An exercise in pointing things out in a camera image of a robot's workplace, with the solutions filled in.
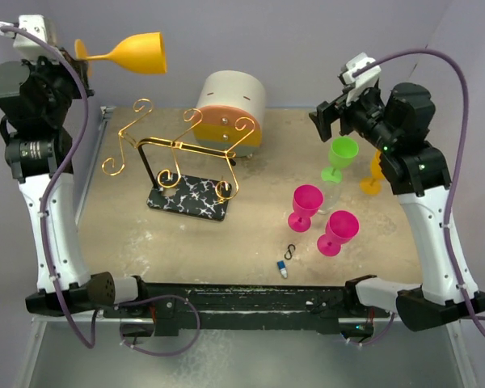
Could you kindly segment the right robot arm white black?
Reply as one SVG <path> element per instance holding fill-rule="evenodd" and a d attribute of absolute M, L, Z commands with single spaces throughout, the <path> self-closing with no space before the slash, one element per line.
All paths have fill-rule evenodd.
<path fill-rule="evenodd" d="M 331 125 L 358 133 L 380 153 L 379 166 L 407 216 L 422 271 L 420 285 L 362 276 L 346 282 L 344 309 L 361 316 L 372 307 L 397 314 L 411 331 L 444 326 L 485 312 L 485 292 L 474 282 L 462 253 L 453 216 L 445 209 L 452 181 L 442 152 L 427 141 L 436 111 L 421 85 L 396 85 L 386 102 L 378 86 L 356 101 L 346 94 L 324 101 L 309 114 L 323 142 Z"/>

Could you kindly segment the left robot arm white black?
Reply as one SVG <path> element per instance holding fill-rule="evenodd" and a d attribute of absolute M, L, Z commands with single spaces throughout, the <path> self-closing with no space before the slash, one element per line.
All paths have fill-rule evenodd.
<path fill-rule="evenodd" d="M 72 137 L 64 121 L 72 102 L 87 100 L 87 65 L 61 64 L 48 54 L 0 64 L 0 134 L 5 160 L 26 203 L 37 255 L 32 314 L 62 316 L 114 305 L 133 317 L 150 308 L 139 276 L 91 274 L 82 256 L 74 216 Z"/>

